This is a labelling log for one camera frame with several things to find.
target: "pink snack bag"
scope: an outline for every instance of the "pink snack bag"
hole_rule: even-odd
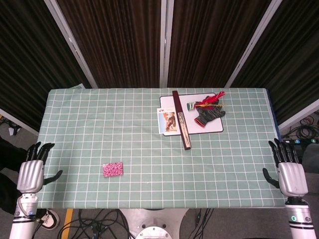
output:
[[[104,177],[111,177],[111,176],[118,176],[118,175],[123,175],[122,162],[103,164]]]

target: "metal base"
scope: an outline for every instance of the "metal base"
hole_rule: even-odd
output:
[[[128,221],[130,232],[137,239],[179,239],[180,224],[188,208],[120,210]]]

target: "robotic arm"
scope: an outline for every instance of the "robotic arm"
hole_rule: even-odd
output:
[[[22,163],[20,168],[17,189],[22,193],[22,196],[17,200],[10,239],[32,238],[34,222],[40,223],[40,219],[35,217],[38,204],[36,193],[41,190],[43,185],[54,182],[62,174],[62,170],[60,170],[55,176],[44,179],[44,165],[54,143],[44,144],[37,153],[40,144],[41,142],[38,142],[29,148],[26,161]]]
[[[268,183],[279,188],[288,197],[285,206],[293,239],[316,239],[314,225],[311,220],[309,205],[303,200],[308,187],[303,166],[299,163],[294,147],[288,143],[274,139],[269,141],[277,167],[278,181],[269,176],[263,168]]]

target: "dark curtain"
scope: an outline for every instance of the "dark curtain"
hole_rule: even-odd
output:
[[[99,88],[159,87],[160,0],[58,0]]]
[[[319,1],[284,0],[231,87],[267,88],[279,124],[319,99]]]
[[[175,0],[169,87],[224,87],[270,0]]]
[[[90,87],[44,1],[0,1],[0,108],[39,130],[48,92]]]

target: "white panel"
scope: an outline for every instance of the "white panel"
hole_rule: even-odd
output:
[[[222,132],[224,130],[223,124],[221,122],[221,118],[208,122],[205,127],[201,127],[194,121],[194,119],[198,116],[197,110],[195,109],[191,111],[187,110],[187,103],[202,101],[203,99],[205,99],[206,96],[214,96],[214,95],[215,95],[214,93],[205,93],[205,94],[179,96],[189,134]],[[173,96],[162,96],[160,98],[160,107],[174,108],[175,105],[174,105]],[[170,133],[170,135],[180,135],[179,126],[177,126],[177,132],[174,134]]]

